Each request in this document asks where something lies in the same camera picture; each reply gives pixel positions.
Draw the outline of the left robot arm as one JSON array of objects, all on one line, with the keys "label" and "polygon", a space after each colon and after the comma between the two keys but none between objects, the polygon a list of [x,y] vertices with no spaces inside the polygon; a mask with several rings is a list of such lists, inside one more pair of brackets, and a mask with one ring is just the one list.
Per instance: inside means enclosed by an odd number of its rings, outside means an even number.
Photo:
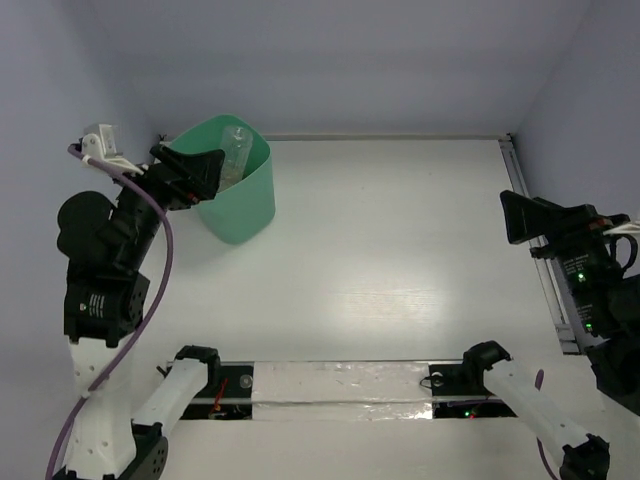
[{"label": "left robot arm", "polygon": [[174,239],[167,215],[216,196],[224,153],[179,153],[152,147],[153,162],[135,165],[68,148],[121,188],[115,200],[95,191],[69,198],[57,217],[58,250],[67,257],[63,330],[78,399],[55,441],[49,479],[157,479],[169,436],[198,394],[226,388],[216,349],[182,347],[162,382],[139,409],[132,406],[132,351],[160,302],[149,294],[141,264],[158,232]]}]

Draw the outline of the large clear water bottle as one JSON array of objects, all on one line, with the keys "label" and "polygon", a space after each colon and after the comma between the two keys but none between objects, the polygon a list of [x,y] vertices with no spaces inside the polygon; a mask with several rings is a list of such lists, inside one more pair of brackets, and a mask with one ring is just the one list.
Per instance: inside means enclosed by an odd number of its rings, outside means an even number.
[{"label": "large clear water bottle", "polygon": [[224,129],[220,143],[220,149],[225,154],[220,173],[220,192],[243,179],[252,145],[253,134],[250,130],[239,125],[229,125]]}]

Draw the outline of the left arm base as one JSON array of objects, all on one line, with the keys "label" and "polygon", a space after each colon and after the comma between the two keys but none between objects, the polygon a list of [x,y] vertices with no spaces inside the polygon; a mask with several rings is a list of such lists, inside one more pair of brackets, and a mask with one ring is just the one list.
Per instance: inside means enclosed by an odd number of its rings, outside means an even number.
[{"label": "left arm base", "polygon": [[254,364],[223,362],[217,380],[208,383],[191,400],[181,420],[250,420],[253,402]]}]

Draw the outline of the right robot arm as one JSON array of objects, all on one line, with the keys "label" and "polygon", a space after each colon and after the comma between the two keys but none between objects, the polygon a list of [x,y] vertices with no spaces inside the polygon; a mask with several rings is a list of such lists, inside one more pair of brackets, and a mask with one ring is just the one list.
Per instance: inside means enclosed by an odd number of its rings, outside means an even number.
[{"label": "right robot arm", "polygon": [[545,447],[561,479],[639,476],[639,226],[625,214],[604,215],[590,204],[563,207],[504,191],[500,201],[510,244],[534,239],[530,254],[558,263],[579,316],[596,343],[582,361],[564,366],[552,385],[577,406],[560,406],[532,368],[495,341],[462,357],[460,379],[470,391],[505,403]]}]

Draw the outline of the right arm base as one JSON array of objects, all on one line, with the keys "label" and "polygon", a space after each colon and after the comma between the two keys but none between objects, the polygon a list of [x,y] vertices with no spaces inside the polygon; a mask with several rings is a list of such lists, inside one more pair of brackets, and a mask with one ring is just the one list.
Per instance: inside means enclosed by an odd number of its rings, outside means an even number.
[{"label": "right arm base", "polygon": [[511,355],[494,340],[480,342],[462,354],[457,363],[429,367],[420,380],[436,401],[436,409],[464,419],[487,416],[514,416],[506,403],[484,385],[484,374],[496,363],[510,361]]}]

